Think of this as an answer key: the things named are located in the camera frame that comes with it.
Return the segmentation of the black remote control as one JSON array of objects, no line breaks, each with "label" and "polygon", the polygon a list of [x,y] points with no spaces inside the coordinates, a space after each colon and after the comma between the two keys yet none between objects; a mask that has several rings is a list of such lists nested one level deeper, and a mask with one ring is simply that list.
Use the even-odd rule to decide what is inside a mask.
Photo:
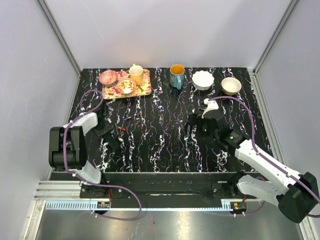
[{"label": "black remote control", "polygon": [[119,141],[111,135],[105,135],[104,139],[114,151],[118,151],[121,148]]}]

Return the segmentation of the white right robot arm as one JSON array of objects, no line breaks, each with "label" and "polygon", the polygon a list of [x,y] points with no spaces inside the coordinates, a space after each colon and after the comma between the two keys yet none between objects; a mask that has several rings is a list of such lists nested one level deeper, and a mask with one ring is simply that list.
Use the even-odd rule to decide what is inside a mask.
[{"label": "white right robot arm", "polygon": [[247,163],[266,181],[244,172],[237,172],[223,187],[233,198],[250,195],[264,200],[280,210],[290,221],[301,223],[318,204],[317,179],[310,172],[301,174],[288,168],[261,150],[241,130],[231,128],[218,107],[207,107],[204,112],[191,113],[185,132],[196,126],[196,136],[214,140],[223,151]]}]

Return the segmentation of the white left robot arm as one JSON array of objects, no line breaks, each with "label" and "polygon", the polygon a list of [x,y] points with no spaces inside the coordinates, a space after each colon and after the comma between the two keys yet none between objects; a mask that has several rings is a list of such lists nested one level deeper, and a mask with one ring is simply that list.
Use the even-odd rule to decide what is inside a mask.
[{"label": "white left robot arm", "polygon": [[102,182],[102,173],[88,160],[85,137],[90,131],[99,137],[110,131],[105,120],[104,104],[94,111],[84,112],[69,124],[54,126],[49,131],[48,163],[50,167],[62,169],[91,185],[91,192],[98,198],[108,193],[108,185]]}]

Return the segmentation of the floral rectangular tray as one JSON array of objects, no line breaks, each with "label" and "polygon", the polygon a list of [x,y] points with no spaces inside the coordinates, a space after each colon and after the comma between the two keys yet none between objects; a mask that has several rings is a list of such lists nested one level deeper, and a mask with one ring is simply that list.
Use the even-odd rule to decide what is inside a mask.
[{"label": "floral rectangular tray", "polygon": [[118,75],[117,82],[113,86],[103,85],[102,94],[104,100],[140,97],[150,95],[152,92],[150,71],[143,70],[143,81],[141,85],[137,85],[130,78],[129,71],[122,70],[116,72]]}]

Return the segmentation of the orange patterned bowl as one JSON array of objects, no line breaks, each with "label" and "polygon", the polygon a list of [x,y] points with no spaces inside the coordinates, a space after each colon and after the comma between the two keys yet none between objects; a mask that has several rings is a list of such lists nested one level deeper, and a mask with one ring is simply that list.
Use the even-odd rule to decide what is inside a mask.
[{"label": "orange patterned bowl", "polygon": [[124,78],[118,81],[116,88],[123,95],[130,95],[136,89],[136,82],[131,78]]}]

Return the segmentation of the white scalloped bowl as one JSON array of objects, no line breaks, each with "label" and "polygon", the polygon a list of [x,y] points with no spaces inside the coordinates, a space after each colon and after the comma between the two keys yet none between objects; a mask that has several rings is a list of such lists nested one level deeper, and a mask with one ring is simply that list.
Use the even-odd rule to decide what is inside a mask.
[{"label": "white scalloped bowl", "polygon": [[214,84],[214,76],[208,71],[197,71],[192,75],[192,84],[199,91],[209,90]]}]

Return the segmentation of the cream round bowl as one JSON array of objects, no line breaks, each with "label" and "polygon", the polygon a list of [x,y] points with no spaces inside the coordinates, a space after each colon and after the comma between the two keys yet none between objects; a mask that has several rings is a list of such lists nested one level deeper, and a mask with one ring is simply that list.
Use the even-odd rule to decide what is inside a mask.
[{"label": "cream round bowl", "polygon": [[242,89],[242,84],[234,77],[226,77],[221,81],[221,89],[226,95],[234,96]]}]

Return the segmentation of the pink patterned bowl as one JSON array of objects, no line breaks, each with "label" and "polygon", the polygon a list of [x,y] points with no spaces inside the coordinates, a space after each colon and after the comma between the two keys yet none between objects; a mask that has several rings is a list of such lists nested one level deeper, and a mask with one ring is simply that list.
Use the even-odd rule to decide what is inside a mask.
[{"label": "pink patterned bowl", "polygon": [[114,70],[106,70],[99,76],[99,82],[107,87],[112,87],[118,83],[118,73]]}]

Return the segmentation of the blue mug orange inside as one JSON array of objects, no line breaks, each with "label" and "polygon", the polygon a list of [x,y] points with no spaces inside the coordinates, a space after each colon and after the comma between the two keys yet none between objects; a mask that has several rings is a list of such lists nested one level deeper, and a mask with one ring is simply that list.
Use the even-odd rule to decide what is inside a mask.
[{"label": "blue mug orange inside", "polygon": [[178,90],[182,89],[185,79],[185,68],[180,64],[170,67],[170,85]]}]

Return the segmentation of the yellow mug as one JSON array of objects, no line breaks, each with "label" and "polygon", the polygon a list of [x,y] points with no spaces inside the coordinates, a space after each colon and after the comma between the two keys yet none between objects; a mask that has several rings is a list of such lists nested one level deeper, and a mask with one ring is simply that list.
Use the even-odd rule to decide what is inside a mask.
[{"label": "yellow mug", "polygon": [[136,85],[143,83],[144,69],[140,65],[133,64],[129,69],[130,78],[133,79]]}]

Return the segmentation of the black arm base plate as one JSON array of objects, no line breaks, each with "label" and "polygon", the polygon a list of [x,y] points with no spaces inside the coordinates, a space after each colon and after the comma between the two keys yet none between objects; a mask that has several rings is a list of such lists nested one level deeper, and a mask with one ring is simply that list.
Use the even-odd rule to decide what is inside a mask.
[{"label": "black arm base plate", "polygon": [[116,173],[102,174],[103,185],[117,185],[143,196],[196,196],[208,199],[242,199],[232,182],[236,172]]}]

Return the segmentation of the aluminium front rail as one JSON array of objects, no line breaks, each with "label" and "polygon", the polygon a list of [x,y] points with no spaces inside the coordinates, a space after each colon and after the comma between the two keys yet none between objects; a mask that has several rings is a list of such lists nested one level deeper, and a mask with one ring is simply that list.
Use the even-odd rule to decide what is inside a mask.
[{"label": "aluminium front rail", "polygon": [[86,185],[78,181],[41,181],[34,198],[50,210],[125,212],[234,212],[244,211],[252,197],[225,198],[200,192],[146,191]]}]

